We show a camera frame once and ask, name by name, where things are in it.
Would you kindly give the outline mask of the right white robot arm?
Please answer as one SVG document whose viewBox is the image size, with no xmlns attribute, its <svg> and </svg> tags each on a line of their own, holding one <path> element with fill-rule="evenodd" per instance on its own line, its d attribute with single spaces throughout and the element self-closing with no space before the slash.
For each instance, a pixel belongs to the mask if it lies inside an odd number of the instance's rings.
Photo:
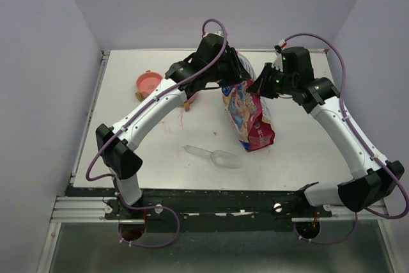
<svg viewBox="0 0 409 273">
<path fill-rule="evenodd" d="M 306 48 L 283 49 L 273 63 L 265 63 L 247 92 L 270 99 L 291 96 L 327 132 L 353 177 L 344 183 L 304 187 L 304 195 L 294 200 L 298 215 L 307 217 L 323 205 L 345 206 L 360 212 L 390 195 L 396 187 L 395 179 L 405 172 L 400 161 L 386 158 L 359 128 L 351 129 L 354 120 L 341 110 L 339 90 L 330 79 L 314 76 Z"/>
</svg>

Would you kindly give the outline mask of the clear plastic scoop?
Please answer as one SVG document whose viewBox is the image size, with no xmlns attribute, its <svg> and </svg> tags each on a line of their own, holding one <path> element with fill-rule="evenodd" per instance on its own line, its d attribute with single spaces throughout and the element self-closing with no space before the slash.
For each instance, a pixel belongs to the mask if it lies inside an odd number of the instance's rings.
<svg viewBox="0 0 409 273">
<path fill-rule="evenodd" d="M 191 145 L 184 146 L 187 153 L 210 160 L 216 166 L 229 169 L 238 169 L 242 166 L 240 158 L 232 153 L 220 150 L 208 151 Z"/>
</svg>

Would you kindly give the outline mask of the pink pet food bag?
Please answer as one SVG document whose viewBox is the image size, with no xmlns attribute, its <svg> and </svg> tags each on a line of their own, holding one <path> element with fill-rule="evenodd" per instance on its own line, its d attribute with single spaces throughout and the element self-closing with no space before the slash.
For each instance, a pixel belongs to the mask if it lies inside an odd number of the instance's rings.
<svg viewBox="0 0 409 273">
<path fill-rule="evenodd" d="M 256 74 L 249 60 L 237 54 L 250 79 L 222 88 L 222 100 L 236 136 L 246 152 L 266 148 L 274 143 L 275 129 L 265 99 L 247 92 Z"/>
</svg>

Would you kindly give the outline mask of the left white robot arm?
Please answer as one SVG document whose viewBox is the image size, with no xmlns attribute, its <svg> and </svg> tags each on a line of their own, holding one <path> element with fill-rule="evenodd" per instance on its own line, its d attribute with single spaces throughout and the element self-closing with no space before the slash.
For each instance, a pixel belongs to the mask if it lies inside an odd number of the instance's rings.
<svg viewBox="0 0 409 273">
<path fill-rule="evenodd" d="M 142 209 L 137 172 L 143 161 L 135 153 L 148 133 L 173 109 L 183 105 L 207 84 L 225 88 L 251 79 L 237 51 L 225 38 L 205 35 L 195 52 L 173 63 L 153 92 L 111 127 L 96 129 L 97 156 L 110 170 L 120 199 L 120 212 L 129 219 Z"/>
</svg>

